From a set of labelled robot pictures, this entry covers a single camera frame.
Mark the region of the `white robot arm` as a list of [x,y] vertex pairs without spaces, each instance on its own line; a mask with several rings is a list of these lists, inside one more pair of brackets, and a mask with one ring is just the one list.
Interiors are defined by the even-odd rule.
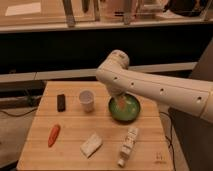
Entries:
[[112,97],[130,92],[213,123],[213,82],[135,72],[129,63],[125,52],[113,50],[97,68],[97,80]]

